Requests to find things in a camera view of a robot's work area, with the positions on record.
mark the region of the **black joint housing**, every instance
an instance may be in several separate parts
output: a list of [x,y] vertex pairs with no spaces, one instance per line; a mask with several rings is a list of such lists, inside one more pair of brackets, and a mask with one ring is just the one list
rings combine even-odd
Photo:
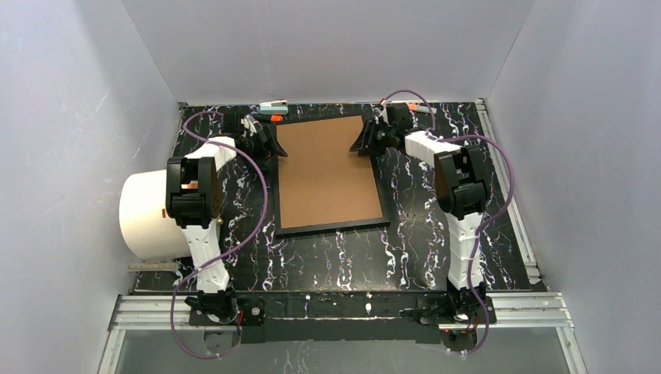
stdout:
[[170,157],[165,179],[165,209],[181,228],[189,224],[209,227],[211,220],[221,213],[221,190],[213,157]]
[[[479,298],[484,302],[486,300],[486,284],[480,282],[474,289],[479,295]],[[478,300],[470,289],[462,288],[458,290],[450,280],[447,280],[447,300],[448,314],[450,316],[456,316],[458,314],[471,315],[480,307]]]
[[434,154],[434,170],[437,200],[443,212],[463,220],[466,214],[485,210],[489,190],[482,152],[477,146]]
[[203,314],[213,314],[219,319],[226,319],[236,314],[236,294],[233,288],[218,291],[215,294],[197,292],[197,297],[190,296],[184,301],[193,310],[199,310]]
[[404,137],[413,129],[413,119],[408,105],[404,103],[386,105],[388,122],[382,117],[363,117],[362,131],[358,139],[349,148],[360,156],[379,157],[386,149],[393,147],[404,150]]
[[213,134],[210,138],[215,136],[228,136],[237,140],[243,134],[243,125],[241,124],[242,114],[239,113],[225,113],[223,115],[223,123],[220,134]]

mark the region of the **black picture frame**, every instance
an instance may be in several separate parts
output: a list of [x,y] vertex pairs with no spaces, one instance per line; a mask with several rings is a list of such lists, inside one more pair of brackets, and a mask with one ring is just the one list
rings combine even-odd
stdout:
[[[358,117],[358,115],[324,115],[314,118],[304,118],[304,119],[291,119],[285,120],[277,123],[274,126],[274,134],[277,139],[277,127],[279,125],[290,125],[292,123],[302,123],[302,122],[314,122],[314,121],[323,121],[325,119],[336,119],[336,118],[347,118],[347,117]],[[292,237],[300,235],[311,235],[311,234],[323,234],[332,231],[348,231],[348,230],[358,230],[363,228],[380,228],[389,226],[391,223],[391,211],[393,209],[394,201],[388,199],[386,196],[386,189],[384,181],[381,179],[379,171],[379,161],[376,157],[370,158],[372,163],[372,172],[374,173],[374,181],[376,183],[376,191],[379,195],[379,202],[381,205],[381,218],[373,218],[369,220],[358,220],[358,221],[346,221],[346,222],[336,222],[333,224],[313,224],[310,226],[300,226],[297,228],[282,228],[280,222],[280,184],[278,183],[278,160],[277,157],[273,157],[271,161],[272,164],[269,167],[271,170],[270,173],[270,185],[273,190],[273,208],[274,208],[274,218],[275,218],[275,236],[278,238],[282,237]]]

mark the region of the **cable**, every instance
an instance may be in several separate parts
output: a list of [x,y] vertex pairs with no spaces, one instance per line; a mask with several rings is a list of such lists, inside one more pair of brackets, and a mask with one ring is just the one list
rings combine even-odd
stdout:
[[241,337],[241,322],[243,322],[243,313],[244,311],[241,311],[239,321],[236,323],[236,333],[239,335],[239,337]]
[[468,319],[468,326],[466,326],[466,330],[464,330],[464,333],[468,333],[471,331],[471,327],[473,326],[473,316],[471,316],[470,319]]
[[227,321],[227,322],[221,322],[221,321],[219,320],[218,323],[220,323],[221,325],[228,325],[228,324],[230,324],[230,323],[236,321],[236,319],[239,317],[240,314],[241,314],[241,311],[239,310],[239,307],[237,307],[237,308],[236,308],[236,313],[234,314],[234,316],[232,317],[232,319],[230,319],[230,320]]
[[193,357],[203,358],[203,359],[214,359],[214,358],[220,358],[220,357],[234,351],[234,349],[236,349],[239,345],[237,344],[234,347],[230,348],[228,351],[220,353],[220,354],[215,354],[215,355],[200,355],[196,352],[191,351],[188,347],[186,347],[183,344],[183,342],[182,342],[181,338],[179,337],[179,335],[177,334],[177,330],[175,329],[175,302],[176,302],[176,299],[177,299],[177,292],[179,292],[179,288],[182,286],[182,284],[187,284],[200,271],[204,270],[207,266],[209,266],[213,263],[216,263],[217,261],[220,261],[224,258],[227,258],[227,257],[231,256],[232,254],[236,253],[241,248],[243,248],[243,246],[246,245],[246,243],[253,240],[253,238],[257,235],[257,233],[262,228],[264,218],[267,215],[268,190],[267,190],[266,180],[264,179],[264,174],[262,174],[262,171],[257,166],[257,163],[250,156],[248,156],[245,152],[243,152],[242,150],[239,150],[239,149],[237,149],[233,146],[230,146],[228,144],[215,142],[213,140],[209,140],[207,138],[199,136],[199,135],[195,134],[194,132],[192,132],[188,129],[188,125],[193,120],[193,118],[199,117],[201,115],[207,115],[207,114],[209,114],[209,115],[220,115],[221,118],[222,118],[222,115],[223,115],[222,113],[220,113],[218,111],[201,111],[201,112],[195,113],[194,115],[191,115],[188,119],[186,119],[186,121],[184,122],[184,125],[183,125],[184,132],[187,133],[188,135],[192,136],[193,138],[199,140],[200,142],[207,142],[207,143],[215,144],[217,146],[223,146],[225,148],[228,148],[230,150],[235,151],[236,153],[239,154],[239,156],[245,158],[246,161],[248,161],[248,163],[251,164],[253,166],[253,168],[255,168],[255,171],[257,172],[257,176],[260,177],[260,182],[262,183],[262,190],[264,192],[264,205],[262,206],[262,214],[260,215],[260,220],[257,222],[257,225],[255,226],[255,229],[253,230],[253,232],[251,232],[250,235],[248,235],[248,237],[243,240],[243,242],[240,242],[239,244],[237,244],[236,247],[228,250],[225,253],[221,253],[219,256],[216,256],[213,259],[210,259],[209,261],[206,261],[201,266],[199,266],[197,269],[193,270],[191,274],[184,277],[184,279],[182,279],[182,281],[179,282],[179,284],[177,284],[177,287],[175,287],[175,290],[172,292],[172,302],[170,303],[170,329],[172,330],[172,335],[174,335],[175,340],[177,341],[177,344],[179,344],[179,347],[181,347],[181,349],[184,352],[188,353],[189,355],[192,355]]
[[478,316],[478,314],[476,313],[476,314],[475,314],[475,325],[474,325],[474,327],[473,327],[472,329],[469,330],[469,333],[472,333],[473,331],[477,330],[477,325],[478,325],[478,324],[479,324],[479,316]]
[[[383,99],[381,101],[381,103],[383,103],[384,101],[387,101],[387,99],[393,97],[395,94],[399,94],[400,92],[407,92],[409,94],[413,94],[413,95],[417,96],[420,100],[422,100],[423,103],[425,103],[425,106],[427,106],[427,109],[429,109],[429,115],[432,116],[432,130],[436,130],[436,116],[433,113],[433,109],[432,109],[431,105],[429,105],[429,103],[427,102],[427,100],[425,100],[424,97],[422,97],[419,93],[416,93],[415,91],[412,91],[412,90],[397,90],[397,91],[394,91],[390,95],[386,96],[386,98]],[[475,239],[475,244],[473,245],[473,250],[471,251],[470,260],[468,261],[468,268],[472,269],[473,261],[475,259],[475,254],[477,253],[477,251],[479,249],[479,236],[482,234],[482,231],[486,228],[486,226],[488,226],[489,224],[494,222],[496,219],[500,218],[500,216],[502,216],[507,211],[507,208],[510,206],[510,203],[512,202],[512,198],[514,197],[514,172],[512,171],[512,168],[511,168],[511,165],[512,165],[511,159],[507,155],[507,152],[505,152],[505,150],[498,143],[494,142],[493,140],[491,140],[491,139],[489,139],[485,136],[481,136],[481,135],[464,135],[464,136],[459,136],[457,138],[440,139],[437,136],[435,136],[434,134],[432,134],[431,132],[429,132],[429,130],[425,131],[425,134],[427,135],[427,137],[429,139],[432,139],[432,140],[437,141],[437,142],[442,142],[442,143],[462,142],[462,141],[468,140],[468,139],[482,140],[483,142],[487,142],[488,144],[491,144],[494,148],[496,148],[498,150],[498,152],[500,152],[500,154],[503,156],[503,159],[505,160],[505,164],[507,165],[507,176],[510,179],[510,189],[509,189],[509,191],[507,191],[507,198],[505,199],[505,204],[503,204],[503,206],[500,207],[500,210],[498,210],[498,212],[496,214],[494,214],[488,220],[483,221],[476,228],[475,236],[477,236],[477,238]],[[484,322],[484,334],[482,335],[482,339],[480,339],[478,344],[473,349],[471,349],[467,352],[467,353],[471,354],[471,353],[475,353],[477,350],[479,350],[484,345],[486,337],[489,335],[489,310],[487,309],[486,304],[484,303],[482,298],[479,297],[479,294],[477,293],[477,291],[473,287],[473,282],[472,282],[471,277],[468,277],[468,288],[470,289],[471,293],[473,294],[473,297],[475,297],[475,299],[477,299],[479,305],[482,307],[482,310],[484,311],[484,315],[486,316],[486,321]]]

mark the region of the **gray wall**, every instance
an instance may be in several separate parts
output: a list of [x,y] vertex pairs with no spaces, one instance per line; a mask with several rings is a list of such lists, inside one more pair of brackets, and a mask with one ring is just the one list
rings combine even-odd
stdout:
[[534,0],[123,0],[177,101],[489,94]]
[[487,102],[590,372],[661,372],[661,4],[538,0]]
[[119,0],[0,2],[0,372],[96,372],[132,280],[119,193],[177,116]]

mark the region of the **glass panel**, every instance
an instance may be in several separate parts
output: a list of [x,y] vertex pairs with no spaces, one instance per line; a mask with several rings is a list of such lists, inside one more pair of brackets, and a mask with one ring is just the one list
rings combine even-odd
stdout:
[[[179,332],[191,349],[206,353],[230,348],[233,333]],[[457,355],[421,348],[412,341],[287,341],[243,344],[222,360],[186,354],[169,331],[126,332],[117,372],[196,374],[218,372],[513,372],[569,373],[555,328],[492,329],[480,351]]]

